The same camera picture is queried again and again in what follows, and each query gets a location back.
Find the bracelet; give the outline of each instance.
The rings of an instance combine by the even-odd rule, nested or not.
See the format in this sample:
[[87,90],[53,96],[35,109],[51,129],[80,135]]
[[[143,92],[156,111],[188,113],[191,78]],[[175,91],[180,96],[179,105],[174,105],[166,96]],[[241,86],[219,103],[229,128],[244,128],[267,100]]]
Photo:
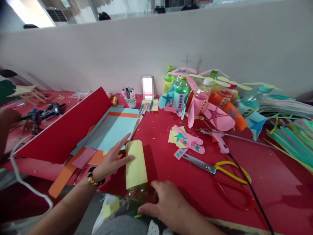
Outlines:
[[88,177],[88,182],[91,183],[91,185],[98,187],[98,186],[104,184],[105,178],[104,178],[102,181],[100,181],[100,182],[95,182],[94,179],[92,178],[92,172],[93,172],[93,170],[94,170],[95,168],[96,168],[96,167],[94,166],[94,167],[92,167],[92,168],[89,169],[87,177]]

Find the red scissors handle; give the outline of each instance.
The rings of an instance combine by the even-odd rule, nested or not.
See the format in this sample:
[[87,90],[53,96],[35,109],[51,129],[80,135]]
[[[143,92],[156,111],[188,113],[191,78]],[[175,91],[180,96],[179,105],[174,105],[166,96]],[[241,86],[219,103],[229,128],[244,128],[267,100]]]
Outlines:
[[[250,211],[250,210],[254,210],[254,209],[255,209],[255,207],[256,207],[256,201],[255,201],[254,196],[253,196],[251,193],[249,193],[249,192],[248,192],[247,190],[245,190],[244,188],[241,188],[241,187],[239,187],[239,186],[237,186],[237,185],[231,184],[231,183],[229,183],[229,182],[227,182],[227,181],[224,181],[224,180],[221,180],[221,179],[218,179],[218,178],[215,178],[215,179],[217,180],[217,184],[218,184],[219,188],[221,189],[222,193],[225,195],[225,197],[228,198],[228,200],[229,200],[234,206],[236,206],[237,208],[239,208],[239,209],[241,209],[241,210],[244,210],[244,211]],[[227,185],[227,186],[230,186],[231,188],[234,188],[234,189],[236,189],[236,190],[238,190],[238,191],[241,191],[241,192],[247,194],[247,195],[249,196],[249,198],[250,198],[250,203],[249,203],[249,205],[248,205],[248,206],[244,206],[244,205],[238,205],[237,203],[235,203],[235,202],[228,196],[228,194],[224,191],[224,189],[223,189],[223,187],[221,186],[221,184],[225,184],[225,185]]]

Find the white cable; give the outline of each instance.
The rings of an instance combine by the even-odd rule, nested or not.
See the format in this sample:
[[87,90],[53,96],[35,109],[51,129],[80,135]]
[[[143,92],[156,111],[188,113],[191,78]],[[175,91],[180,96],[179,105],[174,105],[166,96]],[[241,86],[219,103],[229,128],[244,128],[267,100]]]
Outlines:
[[[26,183],[25,181],[22,180],[21,176],[20,176],[20,173],[19,173],[19,169],[16,165],[16,162],[15,162],[15,159],[14,159],[14,154],[16,152],[16,149],[18,148],[18,146],[20,146],[20,144],[25,140],[27,139],[28,137],[32,137],[33,135],[29,135],[29,136],[26,136],[25,138],[23,138],[12,150],[11,154],[10,154],[10,160],[11,160],[11,163],[12,163],[12,166],[14,168],[14,173],[15,173],[15,177],[17,179],[17,181],[19,183],[21,183],[22,185],[26,186],[26,188],[28,188],[30,191],[32,191],[34,194],[40,196],[40,197],[43,197],[47,203],[49,204],[49,209],[42,215],[39,215],[39,216],[35,216],[35,217],[32,217],[31,219],[28,219],[27,220],[27,224],[31,223],[31,222],[35,222],[35,221],[38,221],[39,219],[41,219],[42,217],[44,217],[46,214],[49,213],[49,211],[51,211],[52,207],[53,207],[53,203],[52,201],[50,200],[50,198],[45,195],[45,194],[42,194],[40,192],[38,192],[37,190],[35,190],[30,184]],[[18,224],[18,225],[14,225],[14,227],[12,228],[7,228],[7,229],[4,229],[6,231],[8,230],[12,230],[12,229],[18,229],[20,227],[24,227],[25,226],[25,223],[21,223],[21,224]]]

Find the hand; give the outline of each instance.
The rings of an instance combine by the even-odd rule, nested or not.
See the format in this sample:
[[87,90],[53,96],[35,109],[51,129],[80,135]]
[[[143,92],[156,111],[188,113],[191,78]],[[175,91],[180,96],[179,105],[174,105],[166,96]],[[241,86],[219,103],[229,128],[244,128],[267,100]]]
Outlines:
[[3,108],[0,110],[0,121],[11,125],[21,119],[21,114],[12,108]]
[[110,151],[106,154],[104,160],[93,170],[92,178],[94,179],[94,181],[102,181],[107,176],[116,172],[118,168],[134,159],[134,156],[132,155],[118,159],[119,151],[125,144],[129,142],[129,140],[127,140],[129,137],[130,133],[128,133],[113,148],[111,148]]
[[197,214],[197,211],[188,204],[172,182],[154,180],[151,182],[151,186],[156,190],[158,203],[142,205],[138,209],[138,214],[158,218],[173,231],[186,234],[188,217]]

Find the yellow paper propeller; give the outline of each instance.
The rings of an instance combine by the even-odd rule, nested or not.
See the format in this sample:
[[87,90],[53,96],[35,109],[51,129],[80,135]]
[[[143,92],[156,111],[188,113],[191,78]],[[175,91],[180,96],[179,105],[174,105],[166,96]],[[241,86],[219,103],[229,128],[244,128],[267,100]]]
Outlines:
[[272,84],[268,84],[268,83],[244,83],[244,84],[247,84],[247,85],[263,85],[263,86],[270,88],[270,89],[282,90],[282,89],[279,89],[276,86],[274,86]]
[[236,86],[240,87],[243,90],[252,90],[253,89],[252,87],[242,85],[242,84],[237,83],[235,81],[230,81],[228,78],[225,78],[225,77],[217,77],[217,79],[219,79],[219,80],[221,80],[223,82],[228,82],[230,84],[236,85]]
[[219,84],[219,85],[221,85],[221,86],[225,86],[225,87],[231,86],[231,85],[228,84],[228,83],[221,82],[221,81],[219,81],[219,80],[214,80],[213,78],[210,78],[210,77],[203,77],[203,76],[196,75],[196,74],[189,74],[189,77],[198,77],[198,78],[206,79],[206,80],[208,80],[208,81],[214,81],[214,82],[216,82],[217,84]]

